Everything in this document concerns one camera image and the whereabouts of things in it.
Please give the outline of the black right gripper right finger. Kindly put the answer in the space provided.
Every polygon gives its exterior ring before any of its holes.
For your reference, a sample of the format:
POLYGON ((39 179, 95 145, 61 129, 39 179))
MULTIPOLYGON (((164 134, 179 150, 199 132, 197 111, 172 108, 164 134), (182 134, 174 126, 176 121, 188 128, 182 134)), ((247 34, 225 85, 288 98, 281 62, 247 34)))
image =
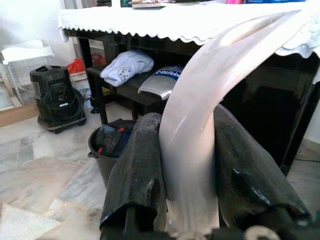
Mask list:
POLYGON ((273 207, 294 221, 312 215, 273 157, 224 106, 214 109, 216 194, 222 217, 231 227, 273 207))

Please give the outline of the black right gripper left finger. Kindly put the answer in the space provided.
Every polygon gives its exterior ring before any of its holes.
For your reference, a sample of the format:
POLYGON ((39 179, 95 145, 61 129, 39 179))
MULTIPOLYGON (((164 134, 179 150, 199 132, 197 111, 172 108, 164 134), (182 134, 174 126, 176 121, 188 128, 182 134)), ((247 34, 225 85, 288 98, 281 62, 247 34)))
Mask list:
POLYGON ((100 225, 137 208, 144 230, 164 230, 166 193, 161 168, 159 127, 161 114, 148 113, 134 125, 128 143, 109 176, 100 225))

